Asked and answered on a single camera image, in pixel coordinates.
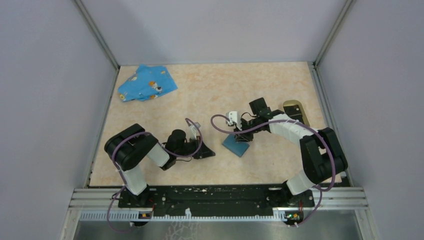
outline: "beige tabletop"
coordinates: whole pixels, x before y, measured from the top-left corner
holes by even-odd
[[[166,66],[178,89],[148,101],[122,102],[118,87],[134,74],[137,66],[122,66],[111,98],[109,112],[94,162],[90,186],[121,185],[123,181],[103,150],[106,141],[138,123],[160,142],[175,129],[188,133],[184,121],[201,124],[205,144],[216,156],[178,161],[163,171],[148,158],[141,168],[149,185],[208,185],[282,183],[302,169],[300,150],[282,136],[259,132],[242,157],[222,142],[227,134],[210,124],[214,114],[250,112],[249,102],[264,97],[271,110],[287,100],[302,103],[312,127],[324,128],[323,114],[306,62],[176,64]],[[232,130],[223,119],[219,127]]]

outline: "cartoon print fabric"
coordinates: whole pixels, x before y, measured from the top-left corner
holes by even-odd
[[[119,88],[119,97],[124,102],[155,99],[177,89],[165,66],[141,64]]]

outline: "purple cable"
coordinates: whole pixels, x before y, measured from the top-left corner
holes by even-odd
[[[302,222],[298,223],[297,225],[290,225],[290,227],[298,227],[300,225],[303,225],[304,223],[306,223],[308,221],[308,219],[311,218],[312,215],[314,215],[314,213],[317,211],[318,207],[321,205],[321,201],[323,200],[323,191],[319,191],[319,200],[316,203],[315,207],[313,208],[313,210],[309,213],[309,215],[307,217],[305,217],[303,219]]]
[[[115,193],[115,195],[112,198],[112,201],[110,202],[109,208],[107,209],[107,213],[106,213],[106,221],[107,221],[107,224],[109,224],[110,229],[112,229],[114,232],[117,232],[117,233],[120,233],[120,234],[130,233],[134,229],[133,227],[130,227],[127,230],[118,230],[118,229],[116,229],[112,226],[112,223],[110,221],[109,215],[111,213],[112,205],[114,204],[115,200],[118,198],[118,195],[121,194],[122,191],[125,188],[126,188],[125,186],[122,186],[121,189],[117,193]]]
[[[199,135],[200,135],[200,143],[199,143],[199,146],[197,147],[196,151],[194,151],[192,154],[189,154],[187,156],[183,156],[183,155],[175,154],[175,153],[169,151],[168,149],[166,149],[164,146],[162,146],[162,148],[163,148],[163,150],[165,150],[165,152],[167,152],[167,153],[169,153],[171,155],[174,155],[175,157],[179,157],[179,158],[189,158],[189,157],[192,157],[193,155],[195,155],[200,150],[200,148],[202,147],[202,144],[203,144],[203,136],[202,136],[202,133],[200,132],[199,127],[192,120],[190,120],[189,118],[186,118],[185,121],[188,124],[193,125],[196,128],[196,130],[198,131]]]
[[[118,150],[122,147],[122,145],[124,145],[126,142],[128,142],[129,140],[131,140],[131,139],[133,139],[133,138],[136,138],[136,137],[138,137],[138,136],[141,136],[141,135],[149,135],[149,134],[151,134],[150,132],[148,132],[148,131],[142,131],[142,132],[137,132],[137,133],[135,133],[135,134],[133,134],[133,135],[131,135],[131,136],[129,136],[129,137],[127,137],[127,138],[125,138],[124,140],[122,140],[116,147],[115,147],[115,150],[113,150],[113,153],[112,153],[112,156],[111,156],[111,159],[112,159],[112,163],[113,163],[113,165],[115,165],[115,167],[116,167],[116,169],[118,169],[118,172],[119,172],[119,175],[120,175],[120,177],[122,178],[122,181],[123,181],[123,183],[126,185],[127,184],[127,181],[125,180],[125,177],[124,177],[124,175],[123,175],[123,173],[121,172],[121,169],[120,169],[120,167],[118,166],[118,164],[116,163],[116,161],[115,161],[115,157],[116,157],[116,155],[117,155],[117,152],[118,152]]]
[[[221,118],[226,119],[227,121],[230,121],[230,119],[228,117],[226,117],[226,116],[224,116],[222,114],[215,114],[215,115],[213,115],[210,118],[210,124],[212,124],[212,127],[215,128],[216,130],[220,131],[221,133],[231,134],[231,135],[245,134],[245,133],[251,132],[253,130],[262,128],[263,126],[266,126],[266,125],[269,125],[269,124],[275,124],[275,123],[292,123],[292,124],[297,124],[297,125],[305,128],[305,129],[309,130],[311,133],[313,133],[319,139],[319,141],[322,143],[322,145],[324,145],[324,148],[325,148],[325,150],[328,153],[328,157],[330,158],[330,163],[331,163],[331,182],[330,182],[330,185],[327,188],[325,188],[325,189],[322,189],[318,185],[316,185],[315,188],[318,189],[318,190],[320,190],[320,191],[323,191],[323,192],[328,192],[334,186],[334,182],[336,181],[336,166],[335,166],[335,163],[334,163],[333,154],[330,151],[330,148],[327,145],[326,141],[324,141],[323,137],[321,137],[320,134],[317,131],[315,131],[312,127],[306,126],[305,124],[303,124],[303,123],[301,123],[299,121],[296,121],[296,120],[280,119],[280,120],[272,120],[272,121],[264,122],[262,124],[259,124],[259,125],[255,126],[255,127],[252,127],[250,129],[247,129],[247,130],[242,130],[242,131],[234,132],[234,131],[222,130],[221,128],[217,127],[215,125],[215,123],[214,123],[214,118],[216,118],[216,117],[221,117]]]
[[[169,154],[171,154],[171,155],[174,155],[174,156],[176,156],[176,157],[179,157],[179,158],[189,158],[189,157],[191,157],[191,156],[193,156],[193,155],[195,155],[199,150],[200,150],[200,148],[201,148],[201,146],[202,146],[202,143],[203,143],[203,136],[202,136],[202,133],[200,132],[200,129],[199,129],[199,127],[192,121],[192,120],[190,120],[189,118],[186,118],[185,119],[185,121],[188,123],[188,124],[191,124],[191,125],[193,125],[195,128],[196,128],[196,130],[198,131],[198,133],[199,133],[199,135],[200,135],[200,143],[199,143],[199,146],[197,147],[197,149],[196,149],[196,151],[194,151],[192,154],[189,154],[189,155],[187,155],[187,156],[183,156],[183,155],[178,155],[178,154],[175,154],[175,153],[173,153],[173,152],[171,152],[171,151],[169,151],[168,149],[166,149],[165,147],[163,147],[162,145],[161,145],[161,147],[163,148],[163,150],[165,150],[167,153],[169,153]],[[124,174],[121,172],[121,169],[120,169],[120,167],[118,166],[118,164],[116,163],[116,160],[115,160],[115,157],[116,157],[116,155],[117,155],[117,152],[118,152],[118,150],[122,147],[122,145],[124,145],[126,142],[128,142],[129,140],[131,140],[131,139],[133,139],[133,138],[136,138],[136,137],[138,137],[138,136],[141,136],[141,135],[149,135],[149,134],[151,134],[150,132],[148,132],[148,131],[142,131],[142,132],[137,132],[137,133],[135,133],[135,134],[133,134],[133,135],[131,135],[131,136],[129,136],[129,137],[127,137],[127,138],[125,138],[124,140],[122,140],[116,147],[115,147],[115,149],[113,150],[113,153],[112,153],[112,156],[111,156],[111,160],[112,160],[112,163],[113,163],[113,165],[116,167],[116,169],[118,170],[118,173],[119,173],[119,175],[120,175],[120,177],[122,178],[122,181],[123,181],[123,183],[125,184],[125,185],[127,185],[127,181],[125,180],[125,177],[124,177]],[[110,203],[110,205],[109,205],[109,208],[107,209],[107,215],[106,215],[106,220],[107,220],[107,223],[109,224],[109,227],[113,230],[113,231],[115,231],[115,232],[117,232],[117,233],[129,233],[130,231],[132,231],[132,227],[130,227],[128,230],[125,230],[125,231],[122,231],[122,230],[117,230],[117,229],[115,229],[115,228],[113,228],[112,227],[112,224],[111,224],[111,222],[109,221],[109,213],[111,212],[111,208],[112,208],[112,204],[114,203],[114,201],[117,199],[117,196],[120,194],[120,193],[122,193],[122,191],[126,188],[126,186],[122,186],[122,188],[114,195],[114,197],[113,197],[113,199],[112,199],[112,202]]]
[[[295,224],[295,225],[290,225],[291,227],[299,227],[300,225],[303,225],[304,223],[306,223],[307,221],[308,221],[308,219],[310,219],[311,218],[311,216],[317,211],[317,209],[318,209],[318,207],[321,205],[321,201],[323,200],[323,192],[328,192],[328,191],[330,191],[331,190],[331,188],[333,188],[333,186],[334,186],[334,182],[336,181],[336,166],[335,166],[335,163],[334,163],[334,157],[333,157],[333,154],[331,153],[331,151],[330,151],[330,148],[329,148],[329,146],[327,145],[327,143],[324,141],[324,139],[320,136],[320,134],[317,132],[317,131],[315,131],[313,128],[311,128],[310,126],[307,126],[307,125],[305,125],[305,124],[303,124],[303,123],[301,123],[301,122],[299,122],[299,121],[295,121],[295,120],[290,120],[290,119],[280,119],[280,120],[272,120],[272,121],[268,121],[268,122],[264,122],[264,123],[262,123],[262,124],[259,124],[259,125],[257,125],[257,126],[255,126],[255,127],[252,127],[252,128],[250,128],[250,129],[247,129],[247,130],[242,130],[242,131],[237,131],[237,132],[233,132],[233,131],[226,131],[226,130],[223,130],[223,129],[221,129],[221,128],[219,128],[219,127],[217,127],[216,125],[215,125],[215,123],[214,123],[214,118],[216,118],[216,117],[221,117],[221,118],[224,118],[224,119],[226,119],[227,121],[230,121],[230,119],[228,118],[228,117],[226,117],[226,116],[224,116],[224,115],[222,115],[222,114],[215,114],[215,115],[213,115],[211,118],[210,118],[210,124],[212,124],[212,127],[213,128],[215,128],[216,130],[218,130],[218,131],[220,131],[221,133],[225,133],[225,134],[231,134],[231,135],[236,135],[236,134],[245,134],[245,133],[248,133],[248,132],[251,132],[251,131],[253,131],[253,130],[256,130],[256,129],[258,129],[258,128],[261,128],[261,127],[263,127],[263,126],[266,126],[266,125],[269,125],[269,124],[274,124],[274,123],[293,123],[293,124],[297,124],[297,125],[299,125],[299,126],[301,126],[301,127],[303,127],[303,128],[305,128],[305,129],[307,129],[307,130],[309,130],[311,133],[313,133],[315,136],[317,136],[318,137],[318,139],[319,139],[319,141],[322,143],[322,145],[324,145],[324,147],[325,147],[325,150],[327,151],[327,153],[328,153],[328,157],[329,157],[329,159],[330,159],[330,163],[331,163],[331,183],[330,183],[330,185],[327,187],[327,188],[325,188],[325,189],[322,189],[320,186],[318,186],[318,185],[315,185],[314,186],[314,188],[316,188],[316,189],[318,189],[319,190],[319,200],[318,200],[318,203],[315,205],[315,207],[313,208],[313,210],[310,212],[310,214],[302,221],[302,222],[300,222],[300,223],[298,223],[297,225]]]

